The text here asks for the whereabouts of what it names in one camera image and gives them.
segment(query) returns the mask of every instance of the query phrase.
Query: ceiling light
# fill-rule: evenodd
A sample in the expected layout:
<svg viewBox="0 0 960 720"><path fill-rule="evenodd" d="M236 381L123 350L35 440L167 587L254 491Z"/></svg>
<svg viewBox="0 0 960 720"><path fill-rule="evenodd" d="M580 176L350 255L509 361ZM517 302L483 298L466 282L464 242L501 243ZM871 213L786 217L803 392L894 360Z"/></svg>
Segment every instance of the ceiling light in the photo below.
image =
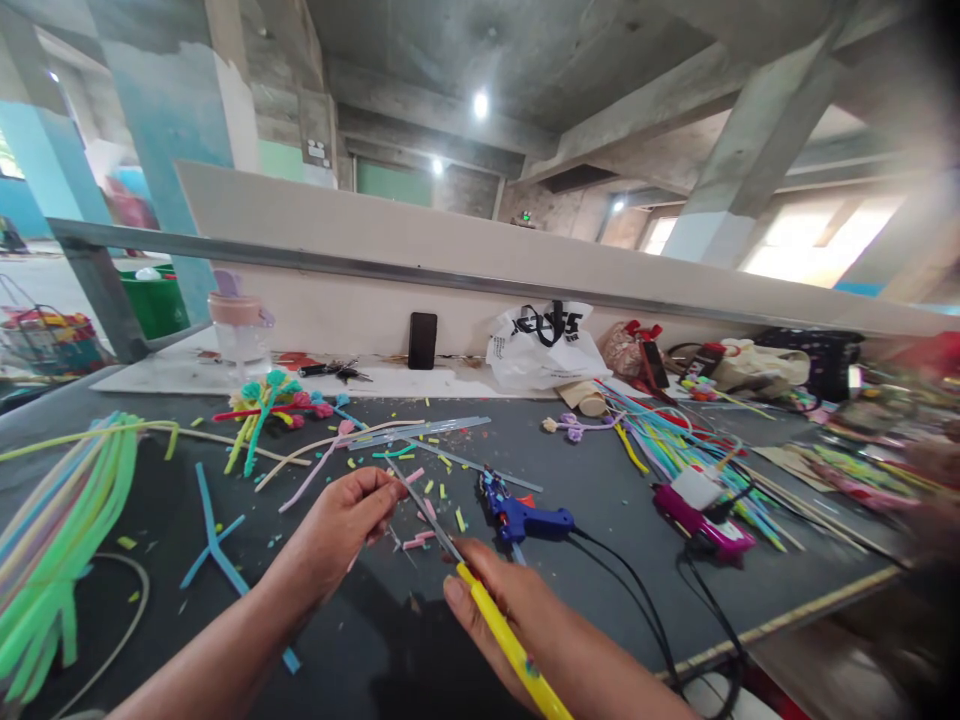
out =
<svg viewBox="0 0 960 720"><path fill-rule="evenodd" d="M490 98L484 90L473 96L473 114L483 120L490 110Z"/></svg>

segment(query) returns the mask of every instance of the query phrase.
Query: basket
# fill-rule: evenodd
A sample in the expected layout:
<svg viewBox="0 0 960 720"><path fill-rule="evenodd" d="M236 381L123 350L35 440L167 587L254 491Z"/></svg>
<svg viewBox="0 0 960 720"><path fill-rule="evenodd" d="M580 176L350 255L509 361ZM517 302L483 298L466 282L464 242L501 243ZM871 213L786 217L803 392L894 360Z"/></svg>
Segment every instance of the basket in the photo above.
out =
<svg viewBox="0 0 960 720"><path fill-rule="evenodd" d="M7 283L27 298L30 306L17 305ZM38 305L13 280L0 275L11 306L0 309L8 316L0 323L0 341L15 356L29 363L38 375L89 375L116 360L97 337L90 319L81 313L64 315L49 305Z"/></svg>

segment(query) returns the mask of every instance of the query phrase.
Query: white partition wall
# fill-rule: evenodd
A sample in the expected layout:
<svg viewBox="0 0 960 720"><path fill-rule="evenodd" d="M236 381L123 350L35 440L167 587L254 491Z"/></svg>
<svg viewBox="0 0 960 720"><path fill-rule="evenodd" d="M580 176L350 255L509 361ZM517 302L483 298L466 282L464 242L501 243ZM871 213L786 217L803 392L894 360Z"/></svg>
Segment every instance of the white partition wall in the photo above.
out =
<svg viewBox="0 0 960 720"><path fill-rule="evenodd" d="M344 258L493 277L677 305L792 319L867 335L925 336L960 320L848 293L585 243L504 223L193 163L181 181L200 234ZM295 270L231 266L245 292L277 316L277 349L406 351L411 312L439 316L437 352L482 353L489 321L544 300ZM598 307L595 337L621 319L659 322L663 346L754 333L761 319L724 322Z"/></svg>

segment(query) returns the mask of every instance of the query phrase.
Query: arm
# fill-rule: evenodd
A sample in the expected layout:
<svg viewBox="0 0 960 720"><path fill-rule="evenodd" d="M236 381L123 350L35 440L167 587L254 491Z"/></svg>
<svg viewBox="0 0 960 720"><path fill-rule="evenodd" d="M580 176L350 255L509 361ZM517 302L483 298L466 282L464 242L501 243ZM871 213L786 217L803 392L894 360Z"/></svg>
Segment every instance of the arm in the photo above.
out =
<svg viewBox="0 0 960 720"><path fill-rule="evenodd" d="M328 485L263 579L111 715L234 718L250 708L280 656L339 587L364 542L386 532L406 488L378 468Z"/></svg>
<svg viewBox="0 0 960 720"><path fill-rule="evenodd" d="M697 717L615 642L564 605L535 570L504 562L477 540L458 541L457 548L575 718ZM443 594L500 681L515 698L536 712L533 700L470 597L466 583L458 577L448 577L443 583Z"/></svg>

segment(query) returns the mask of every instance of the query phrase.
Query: scissors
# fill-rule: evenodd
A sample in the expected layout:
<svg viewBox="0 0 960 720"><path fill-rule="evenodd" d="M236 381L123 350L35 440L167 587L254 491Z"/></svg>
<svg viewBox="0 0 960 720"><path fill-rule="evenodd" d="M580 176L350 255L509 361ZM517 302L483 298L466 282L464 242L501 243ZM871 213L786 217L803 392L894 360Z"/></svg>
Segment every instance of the scissors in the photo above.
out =
<svg viewBox="0 0 960 720"><path fill-rule="evenodd" d="M540 712L542 712L548 720L573 720L573 716L567 708L564 707L563 702L557 697L557 694L553 688L550 687L549 683L547 683L546 678L534 668L531 663L530 654L524 649L523 645L520 644L520 641L517 640L517 636L513 633L503 613L500 612L500 608L497 607L493 598L490 597L490 593L487 592L483 583L477 580L473 573L470 572L470 568L467 567L467 563L463 559L463 555L460 554L460 551L457 550L457 546L453 544L453 541L450 539L450 536L447 535L446 531L440 527L437 519L427 510L427 505L423 502L423 498L420 497L420 494L416 490L407 484L406 478L404 478L403 473L400 472L400 468L397 467L393 458L387 458L387 462L400 479L400 482L406 486L407 492L410 493L410 497L413 498L413 502L420 509L420 512L423 513L423 516L429 521L434 533L437 535L437 540L440 542L440 545L442 545L443 549L450 553L452 557L456 558L457 574L467 583L467 586L470 588L470 596L473 598L473 601L477 603L477 607L480 608L480 613L483 615L483 619L486 620L490 632L492 632L493 636L497 639L497 644L500 645L503 654L507 656L507 660L510 661L510 666L517 674L517 677L520 678L520 682L523 683L527 692L530 693L530 697L533 698Z"/></svg>

